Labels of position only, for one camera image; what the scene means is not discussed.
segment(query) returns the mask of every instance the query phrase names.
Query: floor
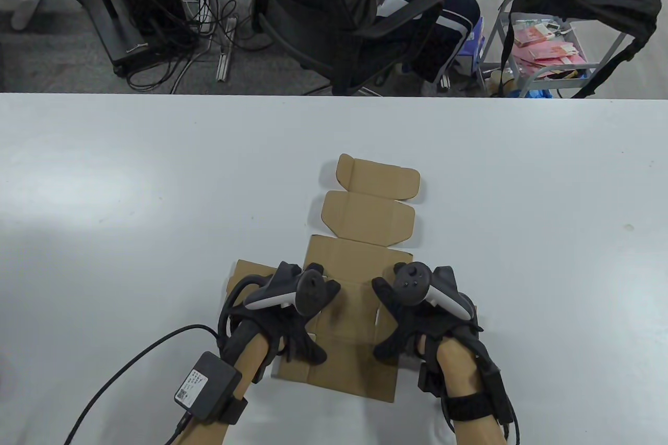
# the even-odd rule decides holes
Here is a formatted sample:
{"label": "floor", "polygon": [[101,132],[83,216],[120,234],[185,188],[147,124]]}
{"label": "floor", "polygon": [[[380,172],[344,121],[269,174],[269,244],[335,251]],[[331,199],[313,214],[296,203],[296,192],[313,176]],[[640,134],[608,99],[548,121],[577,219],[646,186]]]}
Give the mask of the floor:
{"label": "floor", "polygon": [[[0,90],[9,92],[131,92],[125,80],[112,73],[90,20],[76,0],[43,0],[29,28],[15,33],[9,25],[10,11],[17,0],[0,0]],[[245,15],[250,0],[236,0],[240,15]],[[492,24],[501,0],[478,0]],[[663,66],[668,61],[668,31],[662,16],[659,31],[649,46],[628,64],[623,64],[599,92],[600,98],[668,99]],[[603,26],[593,23],[578,28],[587,38],[590,56],[602,55],[608,38]],[[258,45],[267,40],[257,37]],[[236,51],[229,81],[215,81],[217,49],[193,64],[179,86],[188,94],[301,94],[323,85],[324,79],[303,70],[277,47],[264,52]],[[160,77],[161,68],[147,71],[140,82]],[[163,85],[156,92],[169,92]],[[418,95],[416,78],[393,76],[382,93]]]}

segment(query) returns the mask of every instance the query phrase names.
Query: office chair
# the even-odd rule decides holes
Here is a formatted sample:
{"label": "office chair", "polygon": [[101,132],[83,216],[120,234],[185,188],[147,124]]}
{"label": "office chair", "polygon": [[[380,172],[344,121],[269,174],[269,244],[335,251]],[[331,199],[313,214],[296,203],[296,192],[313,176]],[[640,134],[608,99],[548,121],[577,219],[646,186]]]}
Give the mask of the office chair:
{"label": "office chair", "polygon": [[[252,22],[303,68],[314,70],[329,85],[307,92],[343,96],[378,95],[365,85],[384,81],[394,64],[410,63],[420,53],[441,13],[442,0],[414,0],[367,28],[356,29],[343,0],[253,0]],[[408,42],[384,40],[413,18]]]}

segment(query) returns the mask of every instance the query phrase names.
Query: chair armrest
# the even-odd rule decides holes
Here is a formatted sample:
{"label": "chair armrest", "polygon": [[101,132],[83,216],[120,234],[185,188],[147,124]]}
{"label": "chair armrest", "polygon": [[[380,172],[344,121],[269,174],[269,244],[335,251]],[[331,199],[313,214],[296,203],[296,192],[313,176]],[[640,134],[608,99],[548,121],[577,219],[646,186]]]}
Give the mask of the chair armrest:
{"label": "chair armrest", "polygon": [[424,14],[428,10],[432,11],[432,15],[429,17],[433,18],[431,23],[434,23],[438,18],[442,6],[442,0],[413,0],[374,25],[353,32],[353,35],[367,40],[377,40],[378,38],[386,37],[386,35],[389,35],[408,21]]}

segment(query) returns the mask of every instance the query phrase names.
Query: backpack strap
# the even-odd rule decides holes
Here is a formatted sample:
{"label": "backpack strap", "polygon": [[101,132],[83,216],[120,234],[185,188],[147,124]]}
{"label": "backpack strap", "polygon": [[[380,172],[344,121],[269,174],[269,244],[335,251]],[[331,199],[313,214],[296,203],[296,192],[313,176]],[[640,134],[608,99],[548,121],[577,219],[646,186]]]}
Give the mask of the backpack strap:
{"label": "backpack strap", "polygon": [[595,71],[594,75],[589,79],[587,85],[580,89],[580,92],[573,96],[573,99],[584,99],[594,94],[596,89],[602,85],[611,74],[617,69],[617,67],[624,61],[630,61],[633,59],[635,54],[641,51],[646,42],[642,42],[638,38],[635,38],[623,51],[618,53],[615,57],[610,59],[608,63]]}
{"label": "backpack strap", "polygon": [[504,97],[503,70],[506,69],[506,64],[508,64],[508,59],[510,58],[510,52],[512,52],[512,46],[515,44],[515,28],[513,28],[512,25],[512,15],[514,12],[515,1],[513,1],[510,12],[508,13],[508,34],[506,35],[506,39],[503,42],[503,54],[501,54],[501,78],[499,80],[498,92],[500,97]]}

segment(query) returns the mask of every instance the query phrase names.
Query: forearm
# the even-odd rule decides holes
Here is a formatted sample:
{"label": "forearm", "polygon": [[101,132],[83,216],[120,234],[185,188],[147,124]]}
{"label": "forearm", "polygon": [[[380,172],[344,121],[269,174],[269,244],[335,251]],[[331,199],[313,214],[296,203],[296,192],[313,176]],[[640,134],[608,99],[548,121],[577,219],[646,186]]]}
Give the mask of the forearm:
{"label": "forearm", "polygon": [[[234,364],[234,368],[241,372],[241,381],[234,390],[235,398],[240,400],[245,395],[268,351],[269,343],[260,334],[248,343],[248,346]],[[222,422],[203,425],[191,421],[175,443],[176,445],[220,445],[227,433],[227,427],[227,424]]]}
{"label": "forearm", "polygon": [[[482,391],[482,380],[475,366],[474,355],[460,342],[445,340],[439,346],[436,358],[446,379],[446,388],[451,398]],[[501,426],[494,416],[474,421],[454,421],[457,445],[505,445]]]}

